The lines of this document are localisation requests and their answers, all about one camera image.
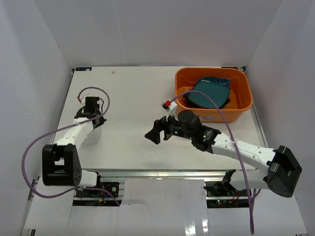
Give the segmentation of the teal square plate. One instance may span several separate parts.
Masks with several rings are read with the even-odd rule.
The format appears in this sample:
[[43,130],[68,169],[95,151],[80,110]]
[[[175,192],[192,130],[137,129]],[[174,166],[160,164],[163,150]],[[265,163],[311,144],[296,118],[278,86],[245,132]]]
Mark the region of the teal square plate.
[[[221,86],[212,82],[200,81],[192,89],[193,91],[198,91],[207,95],[213,102],[221,101],[224,102],[230,95],[230,88]],[[200,97],[197,97],[196,92],[189,93],[189,99],[191,101],[198,101]]]

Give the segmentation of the dark blue shell plate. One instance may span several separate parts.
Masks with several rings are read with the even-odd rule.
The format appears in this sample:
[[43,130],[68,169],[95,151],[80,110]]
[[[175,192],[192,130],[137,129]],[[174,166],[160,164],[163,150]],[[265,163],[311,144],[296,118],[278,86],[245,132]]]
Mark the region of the dark blue shell plate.
[[201,81],[212,82],[212,83],[216,83],[216,84],[219,84],[219,85],[225,86],[225,87],[229,87],[229,85],[231,83],[231,79],[212,77],[212,76],[205,76],[205,77],[201,78]]

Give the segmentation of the black and amber square plate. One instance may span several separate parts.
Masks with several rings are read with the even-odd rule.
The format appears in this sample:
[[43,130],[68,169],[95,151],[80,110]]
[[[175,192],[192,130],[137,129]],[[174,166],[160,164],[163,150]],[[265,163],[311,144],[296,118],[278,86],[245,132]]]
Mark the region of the black and amber square plate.
[[[196,94],[197,97],[200,97],[198,101],[194,102],[189,99],[189,95],[186,94],[183,96],[184,100],[187,102],[187,107],[190,108],[200,108],[200,109],[215,109],[213,103],[201,94]],[[224,102],[215,101],[215,104],[218,108],[223,109],[226,105],[231,102],[230,98],[227,98]]]

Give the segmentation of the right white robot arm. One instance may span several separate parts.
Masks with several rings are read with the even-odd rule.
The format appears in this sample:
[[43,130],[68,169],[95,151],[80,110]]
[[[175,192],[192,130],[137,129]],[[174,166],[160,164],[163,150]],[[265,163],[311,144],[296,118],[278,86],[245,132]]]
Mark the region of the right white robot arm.
[[248,189],[269,189],[273,193],[291,198],[302,173],[302,167],[292,151],[285,146],[278,148],[259,147],[242,141],[233,141],[228,135],[203,125],[190,110],[178,116],[164,116],[154,121],[153,128],[145,138],[158,145],[172,136],[185,138],[199,151],[238,160],[253,167],[243,174],[229,170],[223,178],[222,189],[228,196]]

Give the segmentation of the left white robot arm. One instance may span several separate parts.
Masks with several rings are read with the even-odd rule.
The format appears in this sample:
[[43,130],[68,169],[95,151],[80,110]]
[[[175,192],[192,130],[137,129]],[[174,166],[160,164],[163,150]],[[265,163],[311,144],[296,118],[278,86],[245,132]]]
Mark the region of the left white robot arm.
[[90,120],[101,115],[101,98],[86,96],[83,105],[74,117],[74,127],[54,144],[42,149],[42,180],[46,186],[87,187],[93,196],[103,193],[104,184],[97,180],[97,173],[82,170],[78,150],[98,142],[100,126],[106,122],[104,117]]

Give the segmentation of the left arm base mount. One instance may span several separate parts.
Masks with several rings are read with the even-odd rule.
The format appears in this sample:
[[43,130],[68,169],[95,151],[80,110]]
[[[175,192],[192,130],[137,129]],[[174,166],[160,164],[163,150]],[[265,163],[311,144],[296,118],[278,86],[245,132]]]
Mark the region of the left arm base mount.
[[100,182],[91,189],[76,190],[73,198],[74,206],[81,207],[118,207],[120,184],[118,182]]

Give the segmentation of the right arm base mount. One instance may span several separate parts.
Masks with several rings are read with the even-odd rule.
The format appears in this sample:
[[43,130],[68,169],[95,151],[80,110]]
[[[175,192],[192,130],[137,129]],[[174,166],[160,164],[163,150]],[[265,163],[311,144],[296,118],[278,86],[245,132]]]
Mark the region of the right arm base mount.
[[221,181],[207,181],[205,182],[204,189],[207,197],[237,197],[247,196],[246,189],[237,190],[230,182],[232,175],[236,170],[228,170]]

